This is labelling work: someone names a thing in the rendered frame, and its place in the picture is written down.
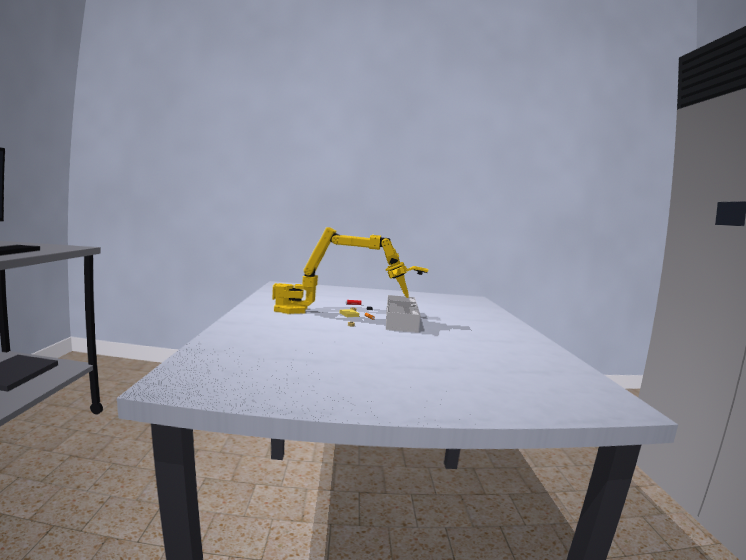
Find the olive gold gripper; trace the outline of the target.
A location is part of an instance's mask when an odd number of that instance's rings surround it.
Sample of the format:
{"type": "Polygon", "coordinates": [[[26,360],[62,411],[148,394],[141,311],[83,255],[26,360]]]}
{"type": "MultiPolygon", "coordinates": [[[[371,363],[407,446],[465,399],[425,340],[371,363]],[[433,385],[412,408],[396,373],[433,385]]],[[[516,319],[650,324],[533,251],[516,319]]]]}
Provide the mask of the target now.
{"type": "Polygon", "coordinates": [[[411,268],[407,268],[404,265],[403,262],[397,262],[397,263],[394,263],[394,264],[390,264],[390,266],[388,266],[385,269],[386,271],[388,271],[388,275],[389,275],[390,279],[391,278],[395,278],[398,281],[398,283],[399,283],[399,285],[400,285],[400,287],[401,287],[401,289],[402,289],[402,291],[403,291],[403,293],[404,293],[404,295],[405,295],[406,298],[409,297],[408,289],[407,289],[405,278],[404,278],[404,274],[407,273],[406,271],[410,271],[410,270],[414,269],[414,271],[418,271],[417,274],[419,274],[419,275],[422,275],[422,273],[427,273],[428,272],[428,269],[426,269],[426,268],[421,268],[421,267],[414,268],[414,267],[417,267],[417,266],[413,266],[411,268]],[[422,270],[422,269],[425,269],[425,270],[422,270]],[[393,272],[392,272],[393,270],[394,270],[394,275],[395,276],[393,275],[393,272]],[[399,274],[397,275],[397,273],[399,273],[399,274]]]}

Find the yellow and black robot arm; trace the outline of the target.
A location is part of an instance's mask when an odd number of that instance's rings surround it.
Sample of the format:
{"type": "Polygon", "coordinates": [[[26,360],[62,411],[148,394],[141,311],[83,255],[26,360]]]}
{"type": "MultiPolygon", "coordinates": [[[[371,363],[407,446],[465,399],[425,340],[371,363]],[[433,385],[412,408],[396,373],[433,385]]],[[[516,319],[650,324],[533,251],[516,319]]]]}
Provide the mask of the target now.
{"type": "Polygon", "coordinates": [[[318,275],[315,275],[315,271],[317,270],[330,242],[336,245],[367,247],[369,249],[376,250],[379,250],[380,247],[383,247],[389,265],[397,263],[397,261],[400,262],[399,254],[394,250],[395,248],[391,248],[392,243],[389,243],[391,242],[390,238],[382,238],[378,235],[371,235],[370,238],[368,238],[369,240],[363,237],[348,237],[353,238],[345,238],[344,235],[337,234],[336,230],[330,227],[327,227],[325,229],[320,241],[318,242],[304,269],[302,284],[292,285],[278,283],[274,286],[274,297],[276,297],[274,312],[281,312],[286,314],[305,313],[305,308],[303,307],[306,307],[307,309],[307,307],[315,301],[316,286],[318,283],[318,275]],[[395,252],[397,254],[395,254],[395,252]],[[303,298],[304,290],[306,291],[306,300],[301,299],[303,298]],[[291,300],[293,302],[291,302],[291,300]]]}

